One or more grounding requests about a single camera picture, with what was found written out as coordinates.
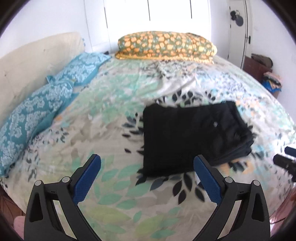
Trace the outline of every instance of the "turquoise pillowcase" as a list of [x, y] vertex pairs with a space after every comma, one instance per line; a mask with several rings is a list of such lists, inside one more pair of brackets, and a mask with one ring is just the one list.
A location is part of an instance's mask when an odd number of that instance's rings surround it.
[[88, 84], [98, 73], [99, 67], [111, 56], [102, 53], [82, 53], [76, 56], [57, 75], [47, 76], [49, 83], [61, 80], [71, 80], [75, 86]]
[[47, 84], [16, 107], [0, 130], [0, 177], [5, 176], [27, 144], [51, 126], [52, 120], [72, 99], [73, 82]]

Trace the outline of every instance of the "comforter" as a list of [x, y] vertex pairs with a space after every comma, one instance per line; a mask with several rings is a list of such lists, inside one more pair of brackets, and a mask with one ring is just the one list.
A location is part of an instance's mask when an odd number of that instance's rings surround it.
[[[251, 76], [214, 57], [215, 64], [117, 60], [101, 66], [53, 125], [36, 136], [0, 183], [25, 212], [36, 180], [59, 181], [92, 153], [102, 167], [79, 208], [103, 240], [192, 240], [214, 211], [192, 172], [148, 178], [143, 164], [146, 105], [198, 106], [236, 102], [252, 126], [252, 153], [218, 166], [236, 182], [260, 181], [270, 215], [290, 190], [290, 176], [272, 157], [295, 141], [295, 126], [278, 101]], [[66, 220], [58, 203], [61, 223]], [[230, 216], [222, 235], [231, 228]], [[69, 227], [65, 231], [71, 235]]]

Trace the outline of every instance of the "black folded cloth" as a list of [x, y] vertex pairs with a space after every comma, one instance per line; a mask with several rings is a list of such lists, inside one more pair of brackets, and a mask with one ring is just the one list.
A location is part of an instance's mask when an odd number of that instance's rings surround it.
[[251, 153], [252, 132], [232, 101], [173, 108], [153, 104], [144, 109], [145, 176], [169, 176], [193, 171], [202, 154], [210, 165]]

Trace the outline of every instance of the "white wall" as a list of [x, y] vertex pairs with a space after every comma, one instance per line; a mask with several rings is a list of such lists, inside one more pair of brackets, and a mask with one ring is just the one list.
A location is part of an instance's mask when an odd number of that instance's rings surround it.
[[217, 55], [227, 59], [229, 51], [230, 15], [228, 0], [210, 0], [211, 41], [216, 45]]
[[296, 121], [296, 45], [282, 22], [262, 0], [251, 0], [251, 8], [252, 53], [272, 59], [273, 72], [283, 79], [278, 101]]
[[30, 0], [0, 37], [0, 57], [32, 41], [73, 31], [91, 52], [83, 0]]

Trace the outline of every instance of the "green and orange pillow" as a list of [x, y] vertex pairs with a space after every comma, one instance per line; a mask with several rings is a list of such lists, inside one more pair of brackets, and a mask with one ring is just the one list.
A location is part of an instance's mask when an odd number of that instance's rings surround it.
[[118, 59], [189, 60], [213, 63], [216, 46], [192, 33], [148, 31], [128, 34], [118, 40]]

